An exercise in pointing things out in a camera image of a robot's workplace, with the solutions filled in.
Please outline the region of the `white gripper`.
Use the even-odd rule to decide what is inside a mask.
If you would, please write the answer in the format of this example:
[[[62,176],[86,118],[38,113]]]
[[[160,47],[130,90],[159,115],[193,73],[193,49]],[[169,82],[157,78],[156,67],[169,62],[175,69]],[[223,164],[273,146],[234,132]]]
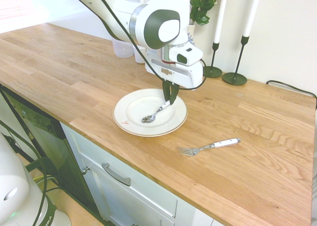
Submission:
[[[158,56],[158,50],[146,49],[146,60],[151,65],[152,69],[162,79],[162,90],[165,101],[170,100],[170,104],[175,102],[179,85],[185,88],[198,87],[203,80],[203,66],[200,62],[194,65],[186,66],[183,64],[167,64],[162,62]]]

